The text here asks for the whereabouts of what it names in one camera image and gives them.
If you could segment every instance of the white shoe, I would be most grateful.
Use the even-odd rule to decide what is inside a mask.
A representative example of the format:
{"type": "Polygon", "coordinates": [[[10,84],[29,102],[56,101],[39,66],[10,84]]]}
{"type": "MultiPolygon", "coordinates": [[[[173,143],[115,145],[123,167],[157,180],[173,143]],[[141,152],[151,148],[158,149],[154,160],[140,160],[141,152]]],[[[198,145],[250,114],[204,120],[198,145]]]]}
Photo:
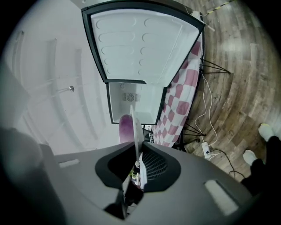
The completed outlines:
{"type": "Polygon", "coordinates": [[[256,157],[256,155],[254,154],[253,151],[251,150],[246,150],[243,154],[243,159],[245,160],[245,162],[247,164],[249,164],[250,166],[253,164],[253,162],[255,160],[257,160],[258,158],[256,157]]]}
{"type": "Polygon", "coordinates": [[[270,125],[262,123],[259,127],[259,134],[267,142],[271,137],[274,136],[273,130],[270,125]]]}

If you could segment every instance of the purple object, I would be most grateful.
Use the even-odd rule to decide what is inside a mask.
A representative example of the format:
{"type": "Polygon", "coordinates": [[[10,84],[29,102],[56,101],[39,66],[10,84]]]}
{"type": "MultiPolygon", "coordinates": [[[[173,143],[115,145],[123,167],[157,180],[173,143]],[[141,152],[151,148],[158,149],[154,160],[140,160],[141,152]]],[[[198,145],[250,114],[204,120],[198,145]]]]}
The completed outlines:
{"type": "Polygon", "coordinates": [[[119,121],[120,143],[133,142],[133,118],[131,115],[123,115],[119,121]]]}

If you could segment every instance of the wooden floor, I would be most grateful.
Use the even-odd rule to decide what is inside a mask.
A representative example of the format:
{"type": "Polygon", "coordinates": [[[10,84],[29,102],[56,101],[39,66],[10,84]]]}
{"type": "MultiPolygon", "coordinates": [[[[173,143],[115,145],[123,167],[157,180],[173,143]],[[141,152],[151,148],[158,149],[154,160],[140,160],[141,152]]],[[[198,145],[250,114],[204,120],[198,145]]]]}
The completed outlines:
{"type": "MultiPolygon", "coordinates": [[[[226,0],[178,1],[204,15],[226,0]]],[[[242,158],[246,149],[266,160],[265,142],[259,136],[259,125],[270,124],[281,138],[280,59],[258,19],[241,2],[231,2],[204,17],[204,21],[215,29],[213,32],[205,28],[205,59],[233,73],[205,75],[213,95],[211,121],[218,134],[218,141],[211,148],[225,151],[235,170],[247,177],[250,167],[242,158]]],[[[208,89],[206,92],[209,109],[211,98],[208,89]]],[[[203,79],[189,114],[188,123],[192,126],[195,126],[195,118],[205,111],[202,93],[203,79]]],[[[198,120],[198,124],[207,134],[204,139],[213,142],[216,136],[209,124],[208,113],[198,120]]],[[[184,140],[193,138],[185,136],[184,140]]],[[[201,143],[186,145],[186,151],[203,156],[201,143]]],[[[232,170],[222,153],[210,161],[227,173],[232,170]]],[[[236,178],[241,180],[242,176],[237,174],[236,178]]]]}

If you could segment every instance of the yellow and black tape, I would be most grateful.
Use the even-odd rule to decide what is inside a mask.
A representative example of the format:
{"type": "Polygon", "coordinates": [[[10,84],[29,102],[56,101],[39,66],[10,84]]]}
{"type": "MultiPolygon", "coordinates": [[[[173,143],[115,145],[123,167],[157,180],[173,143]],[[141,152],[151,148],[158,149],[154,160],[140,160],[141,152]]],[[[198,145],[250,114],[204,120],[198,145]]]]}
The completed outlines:
{"type": "Polygon", "coordinates": [[[216,7],[216,8],[214,8],[212,11],[207,12],[204,16],[213,13],[214,11],[220,9],[222,6],[227,5],[227,4],[229,4],[230,2],[233,2],[233,1],[235,1],[235,0],[230,0],[230,1],[228,1],[228,2],[223,3],[222,5],[220,5],[220,6],[216,7]]]}

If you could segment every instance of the pink and white checkered cloth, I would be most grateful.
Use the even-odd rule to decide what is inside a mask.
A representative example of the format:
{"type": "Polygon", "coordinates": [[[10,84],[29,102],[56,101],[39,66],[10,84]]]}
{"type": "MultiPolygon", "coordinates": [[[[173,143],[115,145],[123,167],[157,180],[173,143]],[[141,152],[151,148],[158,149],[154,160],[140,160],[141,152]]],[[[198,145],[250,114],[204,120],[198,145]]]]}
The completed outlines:
{"type": "Polygon", "coordinates": [[[202,36],[167,90],[160,119],[152,127],[154,142],[158,145],[172,147],[184,127],[197,85],[201,49],[202,36]]]}

